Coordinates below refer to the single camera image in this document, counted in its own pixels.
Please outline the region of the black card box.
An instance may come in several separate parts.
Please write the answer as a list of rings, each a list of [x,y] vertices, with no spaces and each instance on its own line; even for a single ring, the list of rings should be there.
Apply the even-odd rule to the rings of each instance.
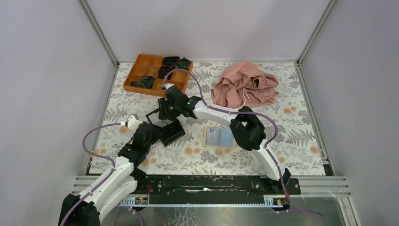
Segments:
[[[160,130],[160,141],[166,147],[186,133],[177,119],[178,114],[157,108],[146,114],[148,122]]]

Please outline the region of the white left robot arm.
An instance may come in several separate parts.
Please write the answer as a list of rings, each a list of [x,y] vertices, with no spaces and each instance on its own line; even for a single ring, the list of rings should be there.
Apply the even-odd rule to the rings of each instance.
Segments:
[[[126,122],[134,134],[112,160],[112,165],[78,195],[69,194],[62,203],[60,226],[99,226],[108,213],[129,193],[145,190],[143,173],[134,173],[146,158],[151,145],[160,138],[160,129],[150,123]]]

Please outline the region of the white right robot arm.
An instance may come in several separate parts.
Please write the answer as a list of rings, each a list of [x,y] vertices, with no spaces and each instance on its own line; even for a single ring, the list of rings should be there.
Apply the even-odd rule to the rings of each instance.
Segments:
[[[242,149],[251,151],[262,165],[270,180],[270,188],[276,194],[288,189],[291,173],[269,149],[271,139],[267,139],[265,126],[259,120],[260,113],[249,107],[233,110],[207,104],[202,98],[188,97],[177,86],[167,83],[161,86],[165,99],[159,101],[159,118],[173,119],[180,115],[186,118],[212,121],[230,128],[232,135]]]

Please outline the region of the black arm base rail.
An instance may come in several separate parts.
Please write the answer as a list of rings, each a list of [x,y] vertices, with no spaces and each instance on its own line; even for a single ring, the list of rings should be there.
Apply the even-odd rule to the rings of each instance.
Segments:
[[[122,205],[273,205],[283,207],[287,195],[300,195],[296,178],[286,183],[265,176],[148,175]]]

